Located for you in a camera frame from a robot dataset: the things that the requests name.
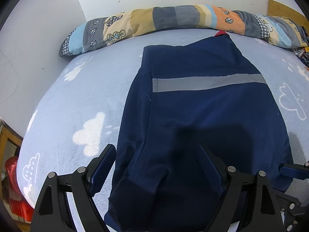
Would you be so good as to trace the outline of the light blue cloud bedsheet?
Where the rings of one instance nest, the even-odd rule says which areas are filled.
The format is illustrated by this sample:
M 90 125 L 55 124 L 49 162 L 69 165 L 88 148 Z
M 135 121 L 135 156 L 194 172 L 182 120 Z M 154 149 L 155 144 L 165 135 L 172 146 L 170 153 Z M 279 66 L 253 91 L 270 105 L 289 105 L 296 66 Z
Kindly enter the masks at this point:
M 272 93 L 291 147 L 293 161 L 286 164 L 307 162 L 308 71 L 292 52 L 260 39 L 232 33 L 206 29 L 170 30 L 123 40 L 79 55 L 68 64 L 36 107 L 21 147 L 17 181 L 29 204 L 35 209 L 50 172 L 72 174 L 98 157 L 108 144 L 115 146 L 117 155 L 126 100 L 141 67 L 145 47 L 186 46 L 222 34 L 228 34 L 241 54 L 259 70 Z M 104 222 L 115 162 L 101 191 L 93 197 Z M 280 192 L 296 197 L 302 206 L 308 205 L 308 179 L 291 179 L 288 189 Z M 67 197 L 77 231 L 85 231 L 73 194 L 68 193 Z

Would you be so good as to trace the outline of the long patchwork body pillow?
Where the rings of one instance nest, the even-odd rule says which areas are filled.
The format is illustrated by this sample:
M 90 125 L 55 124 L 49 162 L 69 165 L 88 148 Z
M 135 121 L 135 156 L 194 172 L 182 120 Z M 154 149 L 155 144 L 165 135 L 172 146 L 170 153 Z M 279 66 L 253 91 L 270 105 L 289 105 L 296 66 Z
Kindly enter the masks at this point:
M 74 29 L 59 55 L 74 56 L 151 32 L 180 28 L 210 28 L 263 39 L 286 49 L 308 46 L 306 31 L 284 16 L 263 16 L 211 5 L 180 5 L 134 9 L 95 18 Z

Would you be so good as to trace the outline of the navy blue work jacket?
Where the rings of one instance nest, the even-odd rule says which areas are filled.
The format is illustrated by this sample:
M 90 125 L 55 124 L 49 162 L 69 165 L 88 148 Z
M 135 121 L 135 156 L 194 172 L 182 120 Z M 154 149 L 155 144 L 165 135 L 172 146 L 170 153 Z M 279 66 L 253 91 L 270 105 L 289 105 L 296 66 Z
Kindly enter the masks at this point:
M 147 46 L 126 100 L 105 223 L 116 231 L 202 231 L 219 205 L 201 144 L 274 189 L 292 179 L 286 126 L 259 70 L 228 34 Z

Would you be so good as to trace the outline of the wooden bed headboard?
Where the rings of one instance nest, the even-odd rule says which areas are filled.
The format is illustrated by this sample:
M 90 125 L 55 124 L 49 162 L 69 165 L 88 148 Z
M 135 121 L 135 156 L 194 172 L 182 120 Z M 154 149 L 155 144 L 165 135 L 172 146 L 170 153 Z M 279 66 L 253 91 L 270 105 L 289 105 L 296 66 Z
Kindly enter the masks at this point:
M 277 1 L 268 0 L 267 15 L 287 17 L 308 30 L 308 20 L 304 15 Z

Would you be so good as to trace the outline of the dark patterned crumpled cloth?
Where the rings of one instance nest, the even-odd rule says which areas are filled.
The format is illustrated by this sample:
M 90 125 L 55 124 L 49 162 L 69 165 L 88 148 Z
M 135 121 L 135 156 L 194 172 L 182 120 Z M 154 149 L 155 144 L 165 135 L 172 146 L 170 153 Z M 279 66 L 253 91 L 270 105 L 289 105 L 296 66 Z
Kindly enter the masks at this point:
M 307 44 L 305 47 L 299 47 L 292 49 L 293 53 L 301 60 L 301 62 L 309 68 L 309 59 L 308 59 L 308 34 L 306 29 L 303 26 L 297 25 L 297 30 L 300 32 L 302 41 Z

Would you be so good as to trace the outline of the red plastic bag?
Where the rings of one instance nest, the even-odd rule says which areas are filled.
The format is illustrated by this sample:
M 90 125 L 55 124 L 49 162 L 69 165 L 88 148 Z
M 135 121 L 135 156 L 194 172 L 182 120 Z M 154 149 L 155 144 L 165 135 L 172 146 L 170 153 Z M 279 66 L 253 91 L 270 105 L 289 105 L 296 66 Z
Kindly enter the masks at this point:
M 26 222 L 31 222 L 34 209 L 28 204 L 19 189 L 16 173 L 17 160 L 18 157 L 14 156 L 5 162 L 8 177 L 8 203 L 13 214 L 23 218 Z

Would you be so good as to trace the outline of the wooden bedside frame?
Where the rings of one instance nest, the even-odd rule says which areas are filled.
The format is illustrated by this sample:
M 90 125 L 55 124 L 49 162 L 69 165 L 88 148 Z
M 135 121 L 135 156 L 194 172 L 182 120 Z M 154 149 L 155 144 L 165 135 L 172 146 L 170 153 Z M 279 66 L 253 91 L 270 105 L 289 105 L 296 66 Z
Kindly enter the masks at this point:
M 1 120 L 1 182 L 6 177 L 5 162 L 21 147 L 23 138 Z

